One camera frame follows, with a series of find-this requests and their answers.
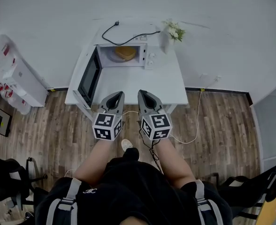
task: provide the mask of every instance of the white cable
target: white cable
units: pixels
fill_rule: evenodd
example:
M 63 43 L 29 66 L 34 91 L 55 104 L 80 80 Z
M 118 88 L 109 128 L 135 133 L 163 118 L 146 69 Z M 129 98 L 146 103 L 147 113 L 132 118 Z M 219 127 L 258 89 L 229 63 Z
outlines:
M 75 169 L 69 169 L 69 170 L 65 173 L 65 176 L 64 176 L 64 177 L 66 177 L 66 175 L 68 174 L 68 172 L 73 171 L 73 170 L 75 170 Z
M 127 114 L 127 113 L 130 113 L 130 112 L 138 113 L 138 112 L 136 112 L 136 111 L 127 111 L 127 112 L 125 112 L 123 115 L 125 115 L 125 114 Z
M 199 95 L 199 105 L 200 105 L 200 98 L 201 98 L 201 96 L 202 96 L 202 92 L 203 92 L 203 91 L 201 91 L 201 92 L 200 92 L 200 95 Z M 198 131 L 199 131 L 199 105 L 198 105 L 197 128 L 196 128 L 196 135 L 195 135 L 195 138 L 194 138 L 192 141 L 190 141 L 190 142 L 182 142 L 182 141 L 180 141 L 180 140 L 177 140 L 172 134 L 170 134 L 170 136 L 172 136 L 172 137 L 173 137 L 175 140 L 177 140 L 178 142 L 183 143 L 183 144 L 189 144 L 189 143 L 192 143 L 193 141 L 195 141 L 196 138 L 198 137 Z

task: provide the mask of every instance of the red label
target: red label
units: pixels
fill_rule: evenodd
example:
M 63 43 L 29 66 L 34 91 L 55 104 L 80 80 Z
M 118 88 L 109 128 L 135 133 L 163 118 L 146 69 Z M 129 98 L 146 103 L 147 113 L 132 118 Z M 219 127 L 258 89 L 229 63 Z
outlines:
M 6 56 L 9 50 L 10 50 L 10 47 L 7 45 L 7 47 L 6 47 L 5 51 L 3 52 L 3 54 Z

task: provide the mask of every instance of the baseboard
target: baseboard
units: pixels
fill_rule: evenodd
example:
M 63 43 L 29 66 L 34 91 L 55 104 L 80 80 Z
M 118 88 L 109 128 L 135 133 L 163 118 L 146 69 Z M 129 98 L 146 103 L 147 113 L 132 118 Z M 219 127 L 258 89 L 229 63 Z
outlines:
M 201 88 L 185 88 L 186 91 L 200 91 Z M 251 99 L 249 92 L 241 92 L 241 91 L 231 91 L 231 90 L 222 90 L 222 89 L 206 89 L 207 92 L 225 92 L 225 93 L 236 93 L 236 94 L 245 94 L 249 105 L 253 105 L 253 101 Z
M 53 88 L 53 89 L 47 89 L 49 92 L 59 92 L 59 91 L 67 91 L 68 88 Z
M 255 108 L 253 105 L 251 106 L 251 111 L 252 111 L 253 120 L 254 120 L 256 132 L 257 132 L 258 152 L 259 152 L 259 160 L 260 160 L 260 172 L 263 173 L 264 172 L 263 146 L 262 146 L 259 122 L 258 122 L 256 111 L 255 111 Z

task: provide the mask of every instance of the white logo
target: white logo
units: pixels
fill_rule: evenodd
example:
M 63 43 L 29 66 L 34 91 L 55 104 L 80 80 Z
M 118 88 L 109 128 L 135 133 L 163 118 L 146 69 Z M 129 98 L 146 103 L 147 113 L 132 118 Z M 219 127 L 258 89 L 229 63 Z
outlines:
M 97 188 L 92 188 L 92 189 L 86 190 L 83 193 L 95 193 L 94 190 L 97 190 Z

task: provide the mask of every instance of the microwave knob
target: microwave knob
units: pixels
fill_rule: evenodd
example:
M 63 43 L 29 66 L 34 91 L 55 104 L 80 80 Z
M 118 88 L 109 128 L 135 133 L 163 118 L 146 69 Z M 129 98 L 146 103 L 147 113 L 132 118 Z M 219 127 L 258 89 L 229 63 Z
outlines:
M 155 58 L 155 57 L 156 57 L 156 54 L 152 52 L 152 53 L 150 53 L 148 56 L 149 56 L 149 58 Z

